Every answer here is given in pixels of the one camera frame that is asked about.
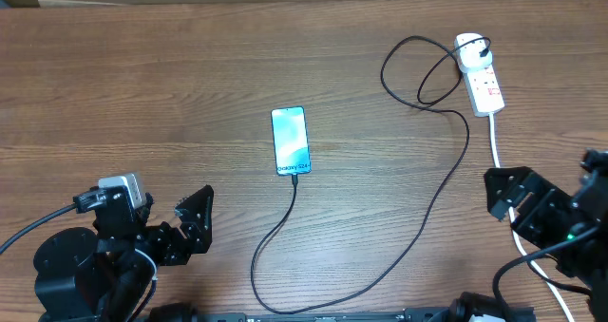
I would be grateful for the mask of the blue-screen Samsung smartphone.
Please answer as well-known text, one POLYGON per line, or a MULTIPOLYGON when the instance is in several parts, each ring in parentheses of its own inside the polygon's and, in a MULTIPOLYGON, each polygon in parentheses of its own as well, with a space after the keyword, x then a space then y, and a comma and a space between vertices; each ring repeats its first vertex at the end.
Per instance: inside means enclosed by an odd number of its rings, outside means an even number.
POLYGON ((305 110, 302 106, 274 109, 271 122, 275 166, 279 176, 312 171, 305 110))

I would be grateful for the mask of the white power extension strip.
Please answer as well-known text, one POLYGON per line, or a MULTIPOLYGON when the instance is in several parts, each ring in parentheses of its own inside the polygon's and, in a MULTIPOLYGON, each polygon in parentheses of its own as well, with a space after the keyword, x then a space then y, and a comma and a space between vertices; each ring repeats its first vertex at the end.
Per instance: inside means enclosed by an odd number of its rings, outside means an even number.
POLYGON ((487 117, 505 107, 504 97, 493 66, 465 73, 464 78, 476 117, 487 117))

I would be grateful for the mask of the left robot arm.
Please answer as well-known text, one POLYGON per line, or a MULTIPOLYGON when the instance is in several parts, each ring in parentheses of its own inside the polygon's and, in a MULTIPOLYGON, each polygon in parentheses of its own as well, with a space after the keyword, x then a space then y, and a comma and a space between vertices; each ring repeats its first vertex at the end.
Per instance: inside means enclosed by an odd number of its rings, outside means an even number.
POLYGON ((151 300, 161 266, 186 264, 212 243, 214 190, 206 185, 175 207, 180 226, 147 223, 153 199, 132 202, 124 185, 93 187, 74 197, 92 211, 92 228, 66 229, 37 250, 34 291, 44 321, 133 321, 151 300))

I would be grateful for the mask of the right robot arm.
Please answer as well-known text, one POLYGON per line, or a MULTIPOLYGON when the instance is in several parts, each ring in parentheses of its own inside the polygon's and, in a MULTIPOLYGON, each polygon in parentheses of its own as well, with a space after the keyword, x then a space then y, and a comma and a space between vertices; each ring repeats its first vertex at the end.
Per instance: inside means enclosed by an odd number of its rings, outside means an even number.
POLYGON ((500 291, 502 276, 547 255, 557 260, 558 271, 587 286, 594 319, 607 319, 607 153, 589 148, 580 166, 585 174, 573 196, 528 167, 490 168, 484 174, 489 214, 503 219, 508 209, 516 208, 511 230, 538 248, 494 275, 492 291, 506 321, 516 315, 500 291))

